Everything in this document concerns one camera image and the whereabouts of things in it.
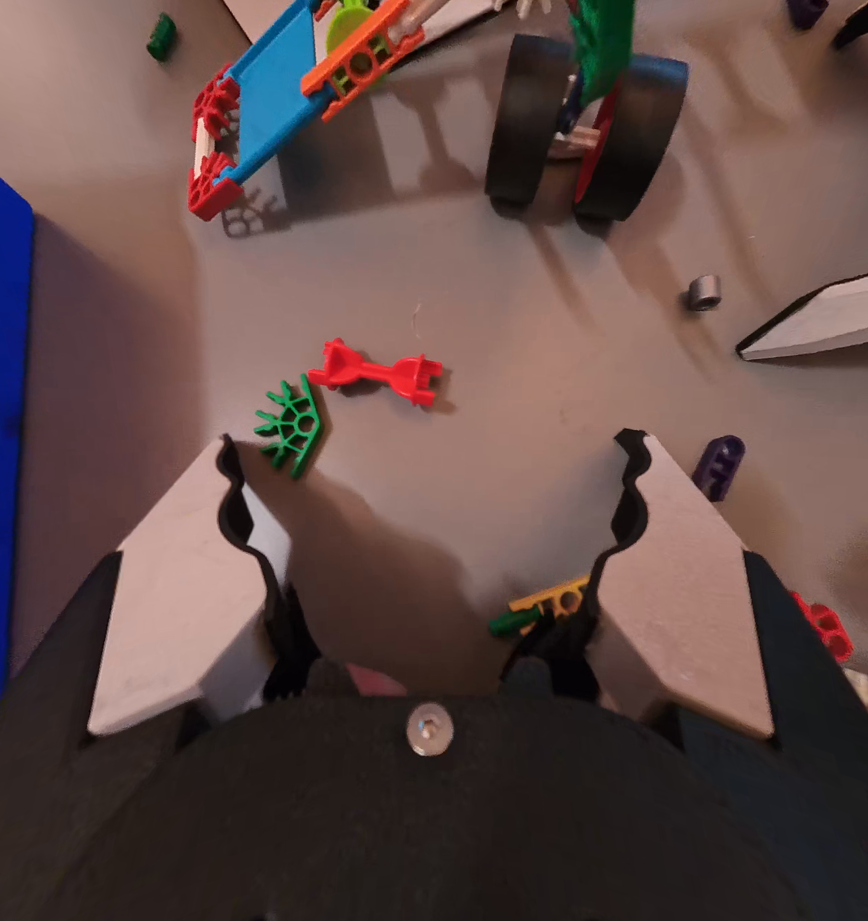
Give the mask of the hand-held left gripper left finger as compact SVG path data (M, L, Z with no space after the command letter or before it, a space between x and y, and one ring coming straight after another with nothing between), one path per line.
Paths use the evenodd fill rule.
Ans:
M224 722L297 696L320 651L288 568L292 539L209 444L121 543L87 729L111 735L195 704Z

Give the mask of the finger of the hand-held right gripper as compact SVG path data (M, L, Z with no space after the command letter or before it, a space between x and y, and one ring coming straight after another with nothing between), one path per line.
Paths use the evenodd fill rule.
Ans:
M856 9L832 38L832 48L842 50L853 41L868 35L868 1Z
M744 361L818 354L868 343L868 272L799 297L737 343Z

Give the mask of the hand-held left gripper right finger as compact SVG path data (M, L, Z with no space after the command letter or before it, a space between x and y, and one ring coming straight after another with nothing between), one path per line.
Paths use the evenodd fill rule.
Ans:
M655 436L614 439L626 456L614 543L585 596L601 702L637 722L676 706L771 737L744 543Z

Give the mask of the colourful construction toy model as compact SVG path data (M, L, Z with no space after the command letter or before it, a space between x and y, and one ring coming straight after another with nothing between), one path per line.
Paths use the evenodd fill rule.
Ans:
M551 158L579 160L573 213L623 222L670 145L690 78L633 50L635 2L566 2L571 40L514 36L486 166L486 195L529 207ZM330 121L431 40L505 2L289 2L193 104L190 213L208 222L312 121Z

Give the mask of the purple toy clip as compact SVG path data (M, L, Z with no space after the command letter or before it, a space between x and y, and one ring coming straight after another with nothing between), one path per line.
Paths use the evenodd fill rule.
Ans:
M745 451L743 440L734 435L716 437L706 445L691 479L709 502L725 499Z

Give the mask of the yellow toy connector green rod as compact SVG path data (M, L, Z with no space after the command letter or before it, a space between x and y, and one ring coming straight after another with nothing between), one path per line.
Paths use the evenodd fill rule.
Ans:
M489 635L498 639L523 638L543 620L554 623L575 614L589 582L590 575L585 574L511 600L506 610L488 622Z

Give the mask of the red toy connector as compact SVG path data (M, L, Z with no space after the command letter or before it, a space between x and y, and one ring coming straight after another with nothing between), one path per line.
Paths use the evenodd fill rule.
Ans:
M790 595L834 660L838 664L847 662L853 654L854 646L838 614L825 605L809 604L797 592L793 591Z

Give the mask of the green fan toy connector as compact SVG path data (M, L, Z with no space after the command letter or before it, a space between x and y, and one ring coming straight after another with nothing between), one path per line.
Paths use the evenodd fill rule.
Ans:
M282 379L278 391L268 390L268 408L258 408L253 433L259 453L274 470L286 469L299 481L311 466L325 433L321 409L313 393L309 372L292 383Z

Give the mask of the red toy clip piece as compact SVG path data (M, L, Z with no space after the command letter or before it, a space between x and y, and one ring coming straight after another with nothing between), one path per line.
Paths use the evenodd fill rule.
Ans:
M412 406L432 406L435 394L430 388L431 380L439 378L443 372L440 362L423 354L406 356L391 366L374 363L363 358L341 338L325 342L323 358L322 367L308 371L310 384L337 390L363 380L382 383Z

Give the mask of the short green toy rod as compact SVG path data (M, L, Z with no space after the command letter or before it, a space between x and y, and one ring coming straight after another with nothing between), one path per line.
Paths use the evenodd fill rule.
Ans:
M154 24L146 51L157 63L164 63L174 50L178 40L178 28L174 19L166 12L161 12Z

